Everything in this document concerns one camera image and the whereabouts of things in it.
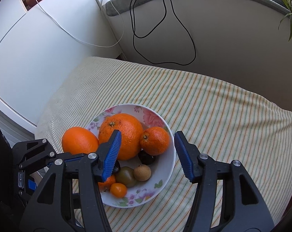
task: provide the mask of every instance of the tangerine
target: tangerine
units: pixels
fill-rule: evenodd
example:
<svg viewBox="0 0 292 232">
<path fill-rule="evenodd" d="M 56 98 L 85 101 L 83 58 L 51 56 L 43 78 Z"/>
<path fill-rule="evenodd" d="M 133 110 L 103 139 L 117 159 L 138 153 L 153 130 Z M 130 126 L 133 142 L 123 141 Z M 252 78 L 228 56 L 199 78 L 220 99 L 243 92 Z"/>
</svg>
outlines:
<svg viewBox="0 0 292 232">
<path fill-rule="evenodd" d="M 164 153 L 170 143 L 170 136 L 162 127 L 154 126 L 146 129 L 140 138 L 143 150 L 151 156 Z"/>
<path fill-rule="evenodd" d="M 116 183 L 116 178 L 113 174 L 108 177 L 105 182 L 98 182 L 100 192 L 110 190 L 111 185 L 114 183 Z"/>
<path fill-rule="evenodd" d="M 97 137 L 91 131 L 79 126 L 66 130 L 61 144 L 63 151 L 71 154 L 93 153 L 99 147 Z"/>
<path fill-rule="evenodd" d="M 125 197 L 127 191 L 128 190 L 126 186 L 123 185 L 122 183 L 114 183 L 110 187 L 110 193 L 117 198 Z"/>
<path fill-rule="evenodd" d="M 128 160 L 135 157 L 141 151 L 139 139 L 143 133 L 142 124 L 137 118 L 126 113 L 110 116 L 100 126 L 99 144 L 107 142 L 114 130 L 121 132 L 121 146 L 117 159 Z"/>
</svg>

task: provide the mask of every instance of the metal screw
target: metal screw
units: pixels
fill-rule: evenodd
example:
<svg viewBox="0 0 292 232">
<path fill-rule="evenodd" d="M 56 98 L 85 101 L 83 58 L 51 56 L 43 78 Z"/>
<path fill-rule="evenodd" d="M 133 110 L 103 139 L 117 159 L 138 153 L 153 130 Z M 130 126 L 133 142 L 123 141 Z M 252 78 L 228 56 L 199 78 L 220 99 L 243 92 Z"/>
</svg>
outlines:
<svg viewBox="0 0 292 232">
<path fill-rule="evenodd" d="M 233 165 L 239 167 L 241 165 L 239 160 L 234 160 Z"/>
<path fill-rule="evenodd" d="M 96 153 L 90 153 L 88 154 L 88 158 L 90 159 L 95 159 L 97 157 L 97 154 Z"/>
<path fill-rule="evenodd" d="M 56 165 L 61 165 L 62 164 L 62 159 L 56 159 L 55 160 Z"/>
<path fill-rule="evenodd" d="M 208 155 L 206 153 L 201 153 L 200 158 L 206 160 L 206 159 L 208 159 Z"/>
</svg>

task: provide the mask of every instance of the bowl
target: bowl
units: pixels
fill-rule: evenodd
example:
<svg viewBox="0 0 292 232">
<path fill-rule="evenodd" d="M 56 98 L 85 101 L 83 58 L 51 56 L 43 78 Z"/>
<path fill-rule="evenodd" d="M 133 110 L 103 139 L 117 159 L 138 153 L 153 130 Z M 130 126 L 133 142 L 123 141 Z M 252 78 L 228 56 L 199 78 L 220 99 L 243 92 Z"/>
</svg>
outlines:
<svg viewBox="0 0 292 232">
<path fill-rule="evenodd" d="M 149 165 L 152 175 L 145 182 L 138 182 L 134 187 L 128 188 L 128 192 L 124 198 L 116 198 L 110 192 L 102 192 L 102 202 L 106 205 L 116 208 L 133 208 L 143 205 L 151 199 L 155 198 L 165 187 L 169 181 L 175 164 L 176 150 L 174 147 L 174 137 L 164 119 L 152 109 L 139 104 L 119 104 L 110 107 L 94 117 L 94 119 L 86 127 L 98 137 L 100 125 L 105 118 L 117 113 L 127 113 L 136 117 L 142 124 L 143 129 L 153 126 L 164 128 L 170 136 L 168 149 L 161 155 L 156 156 L 153 164 Z M 141 165 L 138 156 L 126 160 L 119 161 L 120 166 L 129 166 L 136 168 Z"/>
</svg>

